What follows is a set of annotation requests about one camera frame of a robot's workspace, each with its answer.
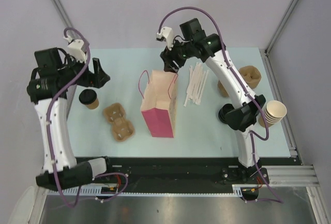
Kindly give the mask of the pink paper gift bag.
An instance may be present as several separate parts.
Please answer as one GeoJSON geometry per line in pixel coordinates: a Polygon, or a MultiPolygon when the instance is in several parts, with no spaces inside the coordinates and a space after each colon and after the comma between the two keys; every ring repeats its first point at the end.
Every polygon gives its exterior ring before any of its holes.
{"type": "Polygon", "coordinates": [[[176,123],[176,100],[178,74],[152,70],[147,73],[145,91],[138,90],[142,96],[140,111],[154,138],[174,138],[176,123]]]}

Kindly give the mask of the single brown pulp cup carrier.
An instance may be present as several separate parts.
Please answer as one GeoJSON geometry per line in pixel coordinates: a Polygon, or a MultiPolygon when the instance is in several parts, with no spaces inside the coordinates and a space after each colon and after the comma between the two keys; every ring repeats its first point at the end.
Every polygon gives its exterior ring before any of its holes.
{"type": "Polygon", "coordinates": [[[126,119],[126,111],[120,103],[104,108],[103,116],[111,125],[111,133],[115,141],[123,142],[134,135],[135,128],[132,122],[126,119]]]}

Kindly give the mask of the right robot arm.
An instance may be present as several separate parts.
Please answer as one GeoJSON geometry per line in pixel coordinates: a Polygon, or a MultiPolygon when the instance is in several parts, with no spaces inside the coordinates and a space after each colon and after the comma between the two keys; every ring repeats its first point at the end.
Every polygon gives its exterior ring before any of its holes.
{"type": "Polygon", "coordinates": [[[187,59],[200,59],[218,78],[231,100],[231,108],[222,107],[219,116],[235,131],[238,144],[239,179],[251,183],[257,178],[255,164],[259,161],[250,134],[266,99],[257,95],[240,75],[218,34],[206,35],[198,19],[180,25],[184,41],[176,40],[170,27],[162,27],[156,34],[158,41],[166,42],[160,57],[164,71],[177,73],[187,59]]]}

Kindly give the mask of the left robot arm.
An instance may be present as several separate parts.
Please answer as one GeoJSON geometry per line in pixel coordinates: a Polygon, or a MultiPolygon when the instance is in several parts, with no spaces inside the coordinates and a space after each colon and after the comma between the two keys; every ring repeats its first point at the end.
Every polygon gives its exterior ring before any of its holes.
{"type": "Polygon", "coordinates": [[[69,141],[67,126],[67,89],[71,85],[101,88],[110,77],[100,60],[93,58],[94,71],[61,48],[34,53],[37,67],[33,69],[27,93],[37,112],[43,138],[43,173],[36,176],[39,187],[57,191],[83,186],[97,176],[102,182],[114,177],[104,157],[78,163],[69,141]]]}

